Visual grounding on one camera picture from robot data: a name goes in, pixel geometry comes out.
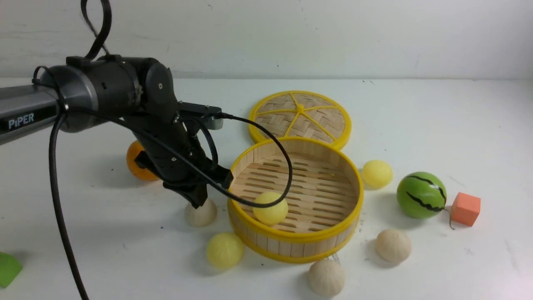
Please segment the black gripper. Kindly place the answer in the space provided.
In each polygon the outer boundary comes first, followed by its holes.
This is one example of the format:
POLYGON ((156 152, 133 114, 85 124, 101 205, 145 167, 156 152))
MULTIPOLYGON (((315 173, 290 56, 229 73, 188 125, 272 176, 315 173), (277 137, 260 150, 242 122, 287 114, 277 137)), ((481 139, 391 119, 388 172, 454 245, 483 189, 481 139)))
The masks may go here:
MULTIPOLYGON (((134 125, 151 134, 160 142, 179 153, 209 178, 228 189, 234 175, 219 165, 218 152, 209 134, 210 121, 200 117, 179 118, 177 123, 165 123, 146 114, 134 115, 134 125)), ((164 182, 164 187, 183 196, 194 209, 202 207, 208 198, 207 181, 197 175, 183 160, 150 139, 135 134, 151 163, 145 165, 164 182)))

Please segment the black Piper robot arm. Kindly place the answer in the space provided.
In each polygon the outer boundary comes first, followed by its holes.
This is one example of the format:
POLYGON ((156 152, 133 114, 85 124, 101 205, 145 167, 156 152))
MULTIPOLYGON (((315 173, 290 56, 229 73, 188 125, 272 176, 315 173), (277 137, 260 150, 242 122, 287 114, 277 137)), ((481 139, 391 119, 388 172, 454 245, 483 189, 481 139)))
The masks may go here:
POLYGON ((166 145, 139 133, 128 149, 128 168, 145 181, 162 180, 164 188, 183 196, 194 208, 207 199, 207 186, 227 190, 232 172, 219 165, 214 143, 208 158, 197 133, 223 126, 221 109, 178 101, 171 71, 153 58, 101 57, 89 62, 69 57, 67 64, 45 70, 32 84, 1 89, 1 144, 51 126, 67 108, 83 108, 98 116, 70 112, 61 130, 77 133, 122 118, 166 145))

